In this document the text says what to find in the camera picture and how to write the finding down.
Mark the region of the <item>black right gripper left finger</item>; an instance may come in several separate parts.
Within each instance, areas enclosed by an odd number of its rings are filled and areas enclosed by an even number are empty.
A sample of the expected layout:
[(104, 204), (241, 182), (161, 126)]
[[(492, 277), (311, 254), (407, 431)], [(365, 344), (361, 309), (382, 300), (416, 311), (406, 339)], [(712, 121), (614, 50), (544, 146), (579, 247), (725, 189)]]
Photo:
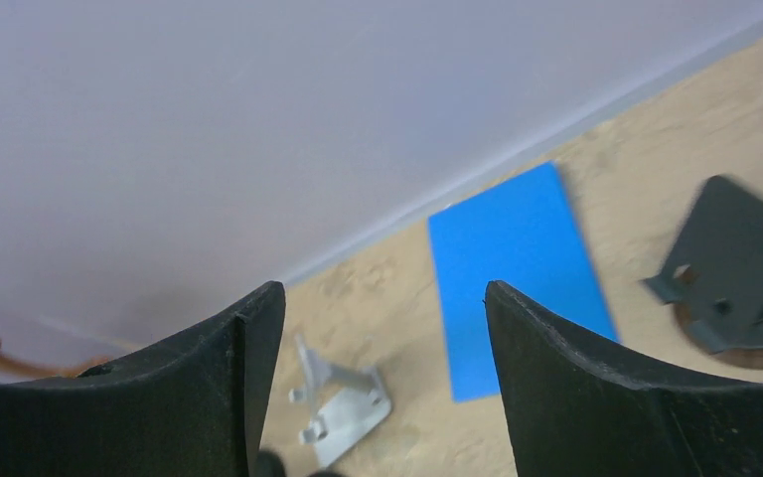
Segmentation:
[(285, 308), (269, 281), (78, 377), (0, 384), (0, 476), (253, 476)]

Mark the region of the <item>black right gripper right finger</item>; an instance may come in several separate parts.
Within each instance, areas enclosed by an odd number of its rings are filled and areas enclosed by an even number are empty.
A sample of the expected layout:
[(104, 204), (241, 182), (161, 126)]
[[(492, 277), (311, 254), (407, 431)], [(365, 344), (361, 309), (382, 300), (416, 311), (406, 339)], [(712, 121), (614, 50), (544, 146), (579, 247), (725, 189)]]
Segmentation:
[(763, 476), (763, 383), (682, 368), (503, 281), (485, 309), (521, 476)]

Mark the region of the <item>black tall phone stand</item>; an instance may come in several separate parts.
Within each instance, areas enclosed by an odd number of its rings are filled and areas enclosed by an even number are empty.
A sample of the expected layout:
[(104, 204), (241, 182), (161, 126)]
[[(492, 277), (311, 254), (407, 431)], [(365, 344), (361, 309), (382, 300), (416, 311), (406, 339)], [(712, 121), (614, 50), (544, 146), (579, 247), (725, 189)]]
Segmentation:
[[(258, 453), (254, 470), (254, 477), (286, 477), (287, 471), (282, 458), (270, 450), (261, 450)], [(344, 477), (343, 474), (324, 469), (313, 472), (308, 477)]]

